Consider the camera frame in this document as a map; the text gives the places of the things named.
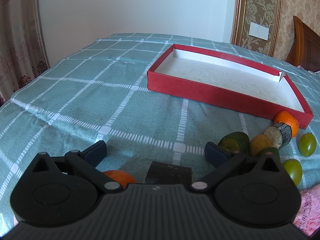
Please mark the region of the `wooden headboard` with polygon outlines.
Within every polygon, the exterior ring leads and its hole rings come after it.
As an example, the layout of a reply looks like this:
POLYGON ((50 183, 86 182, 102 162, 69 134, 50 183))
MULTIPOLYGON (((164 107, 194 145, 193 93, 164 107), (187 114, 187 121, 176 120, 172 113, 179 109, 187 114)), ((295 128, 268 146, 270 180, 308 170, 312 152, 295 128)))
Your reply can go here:
POLYGON ((300 18, 293 16, 295 40, 286 58, 293 66, 301 66, 311 72, 319 71, 320 37, 300 18))

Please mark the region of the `patterned curtain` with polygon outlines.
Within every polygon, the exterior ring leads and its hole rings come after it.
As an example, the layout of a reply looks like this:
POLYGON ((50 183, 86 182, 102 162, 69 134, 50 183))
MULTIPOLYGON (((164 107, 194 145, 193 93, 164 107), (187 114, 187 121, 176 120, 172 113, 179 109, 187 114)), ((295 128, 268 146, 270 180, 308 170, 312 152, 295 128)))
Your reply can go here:
POLYGON ((38 0, 1 0, 1 105, 48 70, 38 0))

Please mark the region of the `green cucumber piece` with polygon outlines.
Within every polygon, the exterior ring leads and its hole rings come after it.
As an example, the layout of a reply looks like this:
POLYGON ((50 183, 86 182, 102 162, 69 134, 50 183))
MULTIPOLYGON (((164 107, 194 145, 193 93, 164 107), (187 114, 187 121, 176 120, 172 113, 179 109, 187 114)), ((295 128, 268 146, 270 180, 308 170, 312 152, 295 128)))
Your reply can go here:
POLYGON ((259 156, 262 156, 263 154, 272 153, 277 159, 280 159, 279 150, 276 147, 267 147, 264 148, 260 153, 259 156))
POLYGON ((218 146, 227 152, 240 151, 247 153, 249 149, 249 137, 244 132, 229 133, 219 141, 218 146))

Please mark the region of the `white wall switch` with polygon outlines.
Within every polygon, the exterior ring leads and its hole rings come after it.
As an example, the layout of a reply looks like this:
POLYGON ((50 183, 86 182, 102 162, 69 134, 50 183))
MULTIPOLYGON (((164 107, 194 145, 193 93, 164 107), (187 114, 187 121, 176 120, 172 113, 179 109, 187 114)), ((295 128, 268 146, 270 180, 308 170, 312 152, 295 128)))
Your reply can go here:
POLYGON ((253 36, 262 40, 267 41, 269 38, 269 28, 251 22, 249 26, 249 36, 253 36))

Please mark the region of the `teal plaid bed sheet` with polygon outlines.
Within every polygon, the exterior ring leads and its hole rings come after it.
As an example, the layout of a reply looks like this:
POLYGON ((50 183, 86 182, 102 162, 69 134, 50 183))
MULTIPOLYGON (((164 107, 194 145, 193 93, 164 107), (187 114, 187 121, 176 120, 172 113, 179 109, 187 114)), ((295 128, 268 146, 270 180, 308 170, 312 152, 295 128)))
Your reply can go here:
POLYGON ((314 117, 308 132, 319 137, 319 76, 232 44, 199 38, 124 33, 98 39, 64 58, 35 80, 25 77, 1 106, 1 234, 14 226, 10 195, 39 152, 62 156, 107 143, 101 171, 123 170, 143 181, 152 161, 190 167, 193 180, 212 171, 208 141, 231 132, 250 138, 270 120, 205 103, 151 92, 146 72, 172 44, 202 47, 285 71, 314 117))

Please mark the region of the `green tomato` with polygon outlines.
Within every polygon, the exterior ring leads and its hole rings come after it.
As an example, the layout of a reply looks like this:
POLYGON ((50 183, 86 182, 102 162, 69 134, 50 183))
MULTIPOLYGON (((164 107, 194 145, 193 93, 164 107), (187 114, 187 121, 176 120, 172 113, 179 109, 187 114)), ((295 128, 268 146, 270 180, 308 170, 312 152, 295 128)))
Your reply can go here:
POLYGON ((296 159, 288 159, 282 163, 283 167, 287 171, 288 175, 294 182, 296 186, 298 186, 302 180, 303 170, 300 162, 296 159))
POLYGON ((302 156, 310 157, 316 150, 317 141, 312 133, 302 135, 298 143, 298 148, 302 156))

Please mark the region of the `orange mandarin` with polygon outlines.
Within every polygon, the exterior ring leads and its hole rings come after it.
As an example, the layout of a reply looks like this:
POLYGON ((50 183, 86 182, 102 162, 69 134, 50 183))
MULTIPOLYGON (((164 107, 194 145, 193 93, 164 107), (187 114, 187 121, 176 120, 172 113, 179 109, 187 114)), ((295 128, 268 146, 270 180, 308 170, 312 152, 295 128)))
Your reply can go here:
POLYGON ((292 136, 291 138, 294 138, 298 131, 299 131, 299 123, 298 120, 289 112, 287 111, 281 111, 279 112, 275 118, 274 118, 274 123, 282 122, 291 127, 292 131, 292 136))
POLYGON ((104 171, 103 174, 118 182, 124 189, 126 189, 129 184, 137 182, 133 176, 122 170, 104 171))

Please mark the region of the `red shallow cardboard box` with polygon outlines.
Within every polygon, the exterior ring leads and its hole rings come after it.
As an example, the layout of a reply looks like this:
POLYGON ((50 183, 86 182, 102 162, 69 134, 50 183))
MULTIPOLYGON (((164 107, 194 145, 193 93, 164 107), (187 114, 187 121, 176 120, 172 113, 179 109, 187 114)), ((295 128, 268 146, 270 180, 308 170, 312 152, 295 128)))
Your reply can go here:
POLYGON ((173 44, 147 71, 148 90, 273 120, 281 111, 300 128, 314 114, 289 76, 276 68, 214 50, 173 44))

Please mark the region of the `dark sugarcane piece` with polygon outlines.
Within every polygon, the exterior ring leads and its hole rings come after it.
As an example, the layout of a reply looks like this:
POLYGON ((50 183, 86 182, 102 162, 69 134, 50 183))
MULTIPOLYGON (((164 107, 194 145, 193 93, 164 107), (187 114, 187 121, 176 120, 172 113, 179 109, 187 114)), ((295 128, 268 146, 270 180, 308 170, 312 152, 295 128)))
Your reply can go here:
POLYGON ((147 171, 146 184, 191 184, 193 171, 190 167, 153 161, 147 171))
POLYGON ((265 129, 263 135, 270 139, 272 147, 281 149, 290 143, 292 138, 292 129, 288 124, 278 122, 265 129))

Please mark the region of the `gold framed wallpaper panel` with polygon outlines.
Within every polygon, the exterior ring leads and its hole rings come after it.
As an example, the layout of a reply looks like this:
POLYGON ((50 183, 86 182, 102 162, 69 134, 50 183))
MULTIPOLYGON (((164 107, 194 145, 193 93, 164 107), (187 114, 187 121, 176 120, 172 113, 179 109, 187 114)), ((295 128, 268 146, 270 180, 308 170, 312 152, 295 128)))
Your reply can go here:
POLYGON ((235 0, 231 43, 273 56, 281 19, 283 0, 235 0), (266 38, 249 34, 251 23, 268 29, 266 38))

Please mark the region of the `yellow-brown longan fruit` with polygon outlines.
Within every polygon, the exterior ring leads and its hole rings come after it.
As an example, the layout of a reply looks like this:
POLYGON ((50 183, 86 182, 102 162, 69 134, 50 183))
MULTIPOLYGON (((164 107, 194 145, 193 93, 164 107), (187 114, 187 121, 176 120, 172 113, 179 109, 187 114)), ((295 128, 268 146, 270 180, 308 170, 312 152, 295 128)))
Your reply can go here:
POLYGON ((263 149, 271 147, 271 140, 264 134, 256 135, 249 144, 249 154, 251 156, 258 155, 263 149))

